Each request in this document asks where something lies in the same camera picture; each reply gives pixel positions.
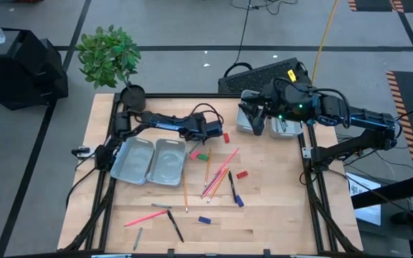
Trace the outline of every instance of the wooden tabletop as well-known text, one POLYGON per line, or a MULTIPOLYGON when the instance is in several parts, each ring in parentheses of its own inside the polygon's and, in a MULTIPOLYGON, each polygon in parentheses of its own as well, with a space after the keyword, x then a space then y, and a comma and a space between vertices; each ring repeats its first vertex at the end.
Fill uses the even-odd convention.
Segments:
MULTIPOLYGON (((97 146, 104 142, 112 99, 111 94, 95 96, 84 145, 97 146)), ((209 178, 212 178, 219 165, 233 150, 239 148, 228 167, 234 175, 235 188, 245 206, 240 208, 234 203, 227 178, 209 204, 207 199, 200 199, 207 162, 198 159, 188 159, 184 166, 188 213, 184 209, 183 183, 179 187, 169 187, 150 182, 138 186, 118 181, 106 252, 166 253, 167 249, 175 249, 177 254, 262 254, 263 249, 270 249, 272 254, 316 254, 307 190, 299 182, 303 166, 297 139, 275 140, 269 136, 267 129, 260 137, 238 132, 235 128, 238 99, 148 99, 146 109, 154 113, 183 117, 201 102, 211 104, 224 117, 223 129, 229 133, 230 143, 226 144, 223 137, 212 138, 197 150, 207 154, 211 148, 212 165, 209 178), (235 175, 244 170, 248 171, 249 176, 237 179, 235 175), (173 206, 172 214, 183 234, 184 243, 179 240, 167 215, 123 227, 129 221, 161 210, 151 206, 152 203, 173 206), (199 222, 199 216, 211 219, 212 223, 199 222), (140 227, 143 227, 143 233, 137 250, 133 251, 140 227)), ((206 118, 213 119, 213 116, 207 115, 206 118)), ((318 125, 315 133, 319 146, 337 143, 333 128, 318 125)), ((138 137, 154 143, 159 138, 180 140, 178 133, 160 129, 145 130, 138 137)), ((193 144, 187 143, 188 149, 193 144)), ((75 182, 93 166, 93 161, 86 161, 77 170, 75 182)), ((331 168, 343 173, 341 162, 334 161, 331 168)), ((97 179, 98 172, 81 183, 71 195, 59 248, 67 246, 89 219, 97 179)), ((362 249, 345 178, 334 173, 325 173, 325 181, 334 221, 351 242, 362 249)), ((329 249, 322 219, 321 222, 324 246, 329 249)), ((101 225, 102 222, 99 221, 94 247, 98 245, 97 236, 101 225)))

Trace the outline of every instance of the blue eraser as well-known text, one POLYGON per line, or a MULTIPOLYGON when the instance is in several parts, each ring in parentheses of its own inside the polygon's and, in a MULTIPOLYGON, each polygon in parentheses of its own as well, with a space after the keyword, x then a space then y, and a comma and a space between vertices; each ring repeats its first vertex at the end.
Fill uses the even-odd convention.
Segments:
POLYGON ((242 199, 240 198, 239 195, 237 195, 237 204, 238 204, 238 207, 243 207, 244 206, 243 201, 242 201, 242 199))
POLYGON ((202 217, 202 216, 199 217, 199 221, 203 222, 203 223, 206 223, 206 224, 211 224, 212 223, 211 219, 208 219, 208 218, 205 218, 205 217, 202 217))

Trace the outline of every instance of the gray floor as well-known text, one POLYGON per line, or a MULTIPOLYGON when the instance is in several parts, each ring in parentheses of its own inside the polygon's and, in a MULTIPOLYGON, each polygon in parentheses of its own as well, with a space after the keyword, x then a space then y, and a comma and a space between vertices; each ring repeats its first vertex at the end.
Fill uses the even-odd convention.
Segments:
MULTIPOLYGON (((67 46, 85 0, 45 0, 38 4, 0 4, 0 26, 31 29, 57 46, 67 46)), ((254 0, 256 4, 263 1, 254 0)), ((251 11, 245 45, 318 46, 334 0, 311 0, 289 6, 280 14, 265 9, 251 11)), ((235 4, 246 6, 247 1, 235 4)), ((139 45, 238 45, 245 10, 226 0, 92 0, 82 28, 93 33, 96 26, 122 26, 139 45)), ((413 29, 413 14, 406 14, 413 29)), ((397 13, 352 12, 340 1, 333 18, 327 46, 408 47, 410 40, 397 13)), ((180 51, 143 52, 138 74, 132 82, 147 92, 216 92, 217 79, 235 60, 236 52, 180 51)), ((259 67, 297 57, 312 71, 315 52, 243 52, 240 60, 259 67)), ((65 197, 72 185, 77 161, 70 150, 82 142, 93 95, 115 92, 94 90, 77 69, 75 55, 67 71, 70 96, 60 100, 34 169, 32 181, 11 236, 6 256, 53 252, 57 248, 65 197)), ((413 72, 412 52, 324 52, 315 84, 341 90, 352 105, 396 115, 385 72, 413 72)), ((0 106, 0 236, 37 137, 45 107, 10 112, 0 106)), ((355 135, 360 130, 339 133, 355 135)), ((400 146, 405 146, 403 139, 400 146)), ((399 163, 411 163, 407 150, 381 152, 399 163)), ((356 166, 382 178, 402 180, 413 171, 388 165, 376 156, 356 166)), ((366 251, 392 255, 409 253, 406 243, 372 234, 361 234, 366 251)))

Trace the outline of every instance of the yellow cable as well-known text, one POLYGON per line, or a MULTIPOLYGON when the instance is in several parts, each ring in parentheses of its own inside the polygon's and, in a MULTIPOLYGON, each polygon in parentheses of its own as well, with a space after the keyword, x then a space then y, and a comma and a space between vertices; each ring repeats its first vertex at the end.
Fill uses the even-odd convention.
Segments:
POLYGON ((331 21, 333 20, 334 13, 336 12, 337 3, 338 3, 338 0, 334 2, 331 15, 329 16, 328 24, 326 25, 326 29, 324 30, 323 39, 321 40, 321 45, 318 48, 318 53, 316 54, 315 66, 313 67, 313 73, 312 73, 312 84, 314 84, 315 82, 316 67, 318 66, 318 60, 320 59, 321 50, 323 50, 324 41, 326 40, 326 36, 328 36, 328 31, 329 31, 329 27, 331 26, 331 21))

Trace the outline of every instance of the green leaves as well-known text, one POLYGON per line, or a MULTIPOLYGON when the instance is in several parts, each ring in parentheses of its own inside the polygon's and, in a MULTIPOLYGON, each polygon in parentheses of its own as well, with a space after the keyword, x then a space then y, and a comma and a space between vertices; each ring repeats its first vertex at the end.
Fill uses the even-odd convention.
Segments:
POLYGON ((93 82, 95 89, 104 85, 116 87, 116 79, 127 83, 130 75, 136 74, 141 59, 136 44, 122 27, 114 30, 114 25, 110 25, 107 31, 98 27, 95 33, 83 34, 82 44, 76 46, 80 51, 77 58, 84 65, 80 71, 85 81, 93 82))

